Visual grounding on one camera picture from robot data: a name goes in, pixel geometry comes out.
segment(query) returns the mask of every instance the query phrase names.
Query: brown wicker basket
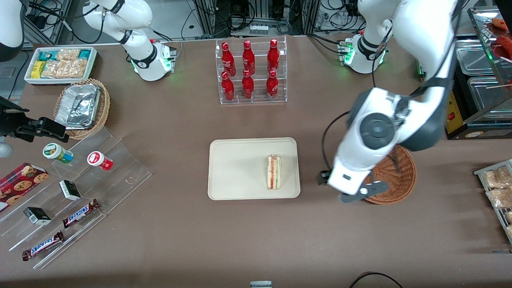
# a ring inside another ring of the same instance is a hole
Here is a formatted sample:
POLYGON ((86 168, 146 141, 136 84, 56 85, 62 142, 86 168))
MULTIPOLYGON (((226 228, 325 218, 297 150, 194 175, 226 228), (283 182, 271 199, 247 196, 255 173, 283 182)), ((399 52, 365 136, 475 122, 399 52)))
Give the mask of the brown wicker basket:
MULTIPOLYGON (((85 84, 95 84, 101 88, 100 100, 98 103, 98 111, 96 112, 96 118, 94 119, 94 127, 89 130, 66 130, 66 134, 68 134, 72 139, 82 140, 88 135, 94 135, 98 133, 103 126, 105 125, 106 119, 109 116, 109 108, 110 108, 110 96, 109 92, 106 90, 105 86, 96 79, 87 79, 81 80, 77 83, 71 84, 71 86, 76 85, 85 85, 85 84)), ((53 109, 53 117, 57 116, 57 111, 60 107, 60 101, 62 101, 62 96, 64 95, 64 91, 60 94, 59 99, 57 100, 57 104, 53 109)))
MULTIPOLYGON (((398 203, 409 196, 416 184, 414 160, 411 154, 400 145, 395 146, 390 155, 375 166, 373 175, 375 181, 381 180, 389 184, 387 192, 365 198, 366 201, 374 204, 398 203)), ((371 178, 368 176, 365 183, 370 182, 371 178)))

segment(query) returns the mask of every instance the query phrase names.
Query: coca-cola bottle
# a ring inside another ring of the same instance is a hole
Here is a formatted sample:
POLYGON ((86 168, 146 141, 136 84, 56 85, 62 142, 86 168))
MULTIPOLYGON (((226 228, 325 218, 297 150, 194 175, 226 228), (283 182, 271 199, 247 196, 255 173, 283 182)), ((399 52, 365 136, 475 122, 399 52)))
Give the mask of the coca-cola bottle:
POLYGON ((222 42, 222 66, 224 71, 229 73, 229 76, 234 77, 237 74, 237 69, 234 67, 233 53, 229 50, 229 44, 222 42))
POLYGON ((244 89, 244 97, 248 100, 252 99, 254 94, 254 80, 252 80, 251 73, 248 69, 244 70, 244 78, 242 79, 242 87, 244 89))
POLYGON ((267 69, 268 73, 270 70, 278 70, 279 68, 279 50, 278 50, 278 41, 276 39, 270 40, 270 50, 268 50, 267 54, 267 69))
POLYGON ((267 79, 267 99, 274 101, 278 97, 278 85, 279 81, 275 77, 276 72, 274 69, 270 70, 267 79))
POLYGON ((256 73, 256 62, 254 61, 254 51, 251 48, 251 41, 244 41, 244 54, 242 55, 244 61, 244 69, 249 70, 251 75, 256 73))
POLYGON ((226 71, 222 71, 222 92, 224 93, 224 98, 226 101, 233 102, 234 101, 234 85, 233 81, 229 79, 229 74, 226 71))

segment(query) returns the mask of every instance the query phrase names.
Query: table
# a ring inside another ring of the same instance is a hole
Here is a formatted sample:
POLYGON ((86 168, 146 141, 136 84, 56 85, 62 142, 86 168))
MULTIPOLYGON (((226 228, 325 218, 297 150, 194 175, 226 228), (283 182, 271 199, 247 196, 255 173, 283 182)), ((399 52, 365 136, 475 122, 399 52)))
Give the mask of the table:
MULTIPOLYGON (((442 140, 412 154, 418 179, 404 202, 342 204, 338 191, 316 185, 320 139, 372 87, 371 76, 340 67, 305 36, 288 37, 288 102, 222 107, 214 44, 186 42, 176 72, 154 83, 134 73, 121 46, 96 47, 94 75, 112 99, 107 127, 153 176, 43 270, 0 241, 2 287, 348 287, 365 271, 404 287, 510 287, 512 256, 492 254, 509 246, 472 171, 511 158, 512 140, 442 140), (257 137, 297 141, 300 196, 210 200, 210 143, 257 137)), ((415 62, 393 40, 389 48, 377 85, 410 93, 419 84, 415 62)), ((51 116, 61 90, 26 85, 20 104, 29 116, 51 116)), ((330 158, 345 132, 344 121, 332 128, 330 158)), ((41 155, 50 139, 7 142, 15 152, 0 160, 0 175, 24 161, 50 164, 41 155)))

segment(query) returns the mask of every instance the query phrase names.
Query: white container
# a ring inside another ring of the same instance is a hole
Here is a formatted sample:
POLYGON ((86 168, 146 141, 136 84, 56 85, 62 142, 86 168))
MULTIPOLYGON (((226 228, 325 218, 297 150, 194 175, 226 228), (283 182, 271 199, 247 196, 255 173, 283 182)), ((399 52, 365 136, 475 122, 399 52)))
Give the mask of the white container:
POLYGON ((301 192, 293 138, 215 140, 210 145, 212 200, 295 198, 301 192), (267 189, 268 156, 281 155, 281 188, 267 189))
POLYGON ((96 59, 97 51, 91 46, 61 46, 61 47, 44 47, 37 48, 32 55, 32 59, 30 60, 29 66, 25 73, 25 81, 32 85, 66 85, 70 83, 76 83, 81 80, 89 79, 91 72, 93 70, 94 60, 96 59), (83 73, 82 78, 31 78, 30 74, 32 73, 32 69, 34 68, 34 63, 39 60, 39 56, 41 53, 56 51, 60 49, 80 49, 80 50, 90 50, 91 54, 89 55, 89 59, 87 60, 86 70, 83 73))

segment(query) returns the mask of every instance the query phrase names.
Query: clear acrylic shelf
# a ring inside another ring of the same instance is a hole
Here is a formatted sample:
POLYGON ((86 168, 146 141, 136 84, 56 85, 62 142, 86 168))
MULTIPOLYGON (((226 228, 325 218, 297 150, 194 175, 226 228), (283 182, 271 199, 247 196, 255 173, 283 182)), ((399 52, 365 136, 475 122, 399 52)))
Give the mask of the clear acrylic shelf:
POLYGON ((255 74, 252 76, 254 80, 254 95, 251 100, 248 100, 244 97, 243 89, 242 89, 242 78, 244 71, 244 65, 242 62, 242 54, 244 53, 244 45, 243 40, 234 38, 234 39, 223 39, 217 40, 215 46, 215 60, 217 63, 217 81, 219 83, 219 98, 221 104, 254 104, 254 103, 279 103, 286 102, 288 99, 288 89, 287 89, 287 47, 286 47, 286 37, 255 37, 250 38, 251 47, 254 51, 254 57, 256 62, 256 70, 255 74), (277 39, 278 40, 278 50, 279 50, 279 68, 277 72, 277 79, 279 81, 278 86, 278 95, 276 100, 267 99, 267 79, 268 79, 268 70, 267 70, 267 53, 270 49, 270 40, 277 39), (231 81, 234 84, 234 96, 235 100, 233 102, 226 101, 224 97, 224 93, 222 92, 222 77, 221 73, 224 71, 224 67, 222 66, 222 49, 220 45, 222 42, 228 42, 229 49, 234 57, 234 66, 237 70, 237 74, 234 77, 231 77, 231 81))
POLYGON ((70 151, 74 154, 73 161, 69 164, 54 161, 47 168, 50 178, 41 183, 42 189, 39 192, 29 192, 0 214, 0 241, 9 247, 9 251, 19 254, 20 261, 23 251, 31 249, 62 230, 66 239, 64 243, 52 246, 27 262, 34 269, 42 269, 48 265, 151 176, 144 165, 124 147, 121 139, 107 128, 86 137, 70 151), (90 166, 87 163, 87 156, 92 151, 100 151, 112 159, 112 169, 104 171, 99 167, 90 166), (79 201, 64 198, 59 186, 63 179, 75 182, 82 195, 79 201), (100 208, 64 230, 62 220, 94 198, 98 200, 100 208), (26 207, 42 208, 52 221, 46 226, 32 224, 23 213, 26 207))

